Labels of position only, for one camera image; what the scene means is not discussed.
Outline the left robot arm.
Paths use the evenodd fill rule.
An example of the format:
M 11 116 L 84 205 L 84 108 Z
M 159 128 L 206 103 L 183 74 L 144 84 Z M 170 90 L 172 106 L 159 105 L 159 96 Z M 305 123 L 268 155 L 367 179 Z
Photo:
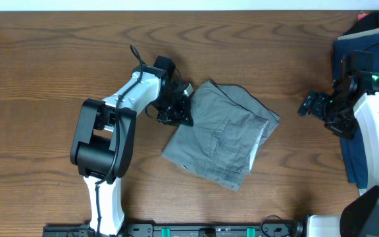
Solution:
M 130 81 L 102 100 L 83 102 L 70 150 L 88 187 L 91 221 L 81 230 L 89 236 L 117 236 L 124 222 L 121 179 L 128 170 L 136 133 L 136 119 L 152 105 L 156 121 L 169 126 L 193 126 L 191 84 L 173 82 L 178 70 L 172 59 L 158 56 L 154 65 L 143 61 Z

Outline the grey shorts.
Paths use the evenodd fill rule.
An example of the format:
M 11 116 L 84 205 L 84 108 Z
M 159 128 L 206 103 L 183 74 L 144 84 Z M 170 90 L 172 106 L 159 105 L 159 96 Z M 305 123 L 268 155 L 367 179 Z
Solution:
M 191 99 L 193 126 L 181 125 L 162 156 L 237 191 L 280 117 L 237 85 L 201 84 Z

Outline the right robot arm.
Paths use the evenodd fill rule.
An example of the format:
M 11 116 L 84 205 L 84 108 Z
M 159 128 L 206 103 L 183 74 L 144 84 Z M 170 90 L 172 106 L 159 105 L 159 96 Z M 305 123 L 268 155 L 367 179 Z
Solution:
M 310 91 L 298 114 L 315 116 L 341 138 L 361 132 L 368 187 L 341 215 L 308 217 L 298 236 L 379 236 L 379 73 L 367 51 L 354 51 L 340 64 L 333 93 Z

